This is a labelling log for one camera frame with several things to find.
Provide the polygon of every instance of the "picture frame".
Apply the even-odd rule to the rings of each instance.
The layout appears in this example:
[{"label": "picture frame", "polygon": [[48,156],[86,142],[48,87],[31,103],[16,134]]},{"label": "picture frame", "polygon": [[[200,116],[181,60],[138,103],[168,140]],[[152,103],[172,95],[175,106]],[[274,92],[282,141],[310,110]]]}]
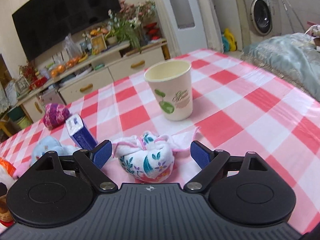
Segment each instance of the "picture frame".
[{"label": "picture frame", "polygon": [[103,34],[99,34],[91,38],[92,48],[98,50],[99,52],[106,50],[107,45],[104,40]]},{"label": "picture frame", "polygon": [[20,75],[18,79],[15,81],[16,91],[19,95],[23,95],[29,90],[29,82],[28,80],[23,76]]}]

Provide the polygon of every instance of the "floor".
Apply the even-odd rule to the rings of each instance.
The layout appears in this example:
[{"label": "floor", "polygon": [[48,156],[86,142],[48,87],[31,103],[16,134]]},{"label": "floor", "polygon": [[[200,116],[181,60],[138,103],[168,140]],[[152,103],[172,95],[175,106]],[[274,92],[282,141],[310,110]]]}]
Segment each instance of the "floor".
[{"label": "floor", "polygon": [[234,58],[237,58],[237,59],[240,59],[241,53],[242,52],[239,51],[239,50],[225,52],[225,54],[227,54],[228,56],[231,56],[231,57],[234,57]]}]

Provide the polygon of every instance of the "light blue stuffed toy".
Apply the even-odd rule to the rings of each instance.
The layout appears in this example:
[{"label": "light blue stuffed toy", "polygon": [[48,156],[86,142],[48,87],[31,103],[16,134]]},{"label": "light blue stuffed toy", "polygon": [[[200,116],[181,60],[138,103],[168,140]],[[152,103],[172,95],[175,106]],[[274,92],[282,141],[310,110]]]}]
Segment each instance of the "light blue stuffed toy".
[{"label": "light blue stuffed toy", "polygon": [[72,155],[77,150],[80,150],[80,148],[72,145],[61,145],[61,143],[56,138],[47,136],[41,139],[33,149],[31,155],[31,165],[39,160],[41,156],[44,155],[47,151],[56,151],[59,156],[62,156]]}]

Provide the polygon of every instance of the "washing machine door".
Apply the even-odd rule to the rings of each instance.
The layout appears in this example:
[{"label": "washing machine door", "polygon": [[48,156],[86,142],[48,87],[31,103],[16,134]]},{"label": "washing machine door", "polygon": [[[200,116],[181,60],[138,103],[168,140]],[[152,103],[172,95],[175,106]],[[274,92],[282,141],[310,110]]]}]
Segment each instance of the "washing machine door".
[{"label": "washing machine door", "polygon": [[271,32],[271,12],[264,0],[253,0],[251,5],[251,18],[258,34],[266,36]]}]

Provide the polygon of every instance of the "yellow toy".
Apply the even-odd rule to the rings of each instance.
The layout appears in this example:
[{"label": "yellow toy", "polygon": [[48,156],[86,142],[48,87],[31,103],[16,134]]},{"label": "yellow toy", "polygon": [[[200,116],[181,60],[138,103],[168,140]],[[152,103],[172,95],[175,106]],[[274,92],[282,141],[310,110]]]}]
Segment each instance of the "yellow toy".
[{"label": "yellow toy", "polygon": [[237,50],[237,42],[235,37],[232,35],[232,33],[229,31],[228,28],[224,30],[224,36],[228,40],[230,45],[230,51],[236,51]]}]

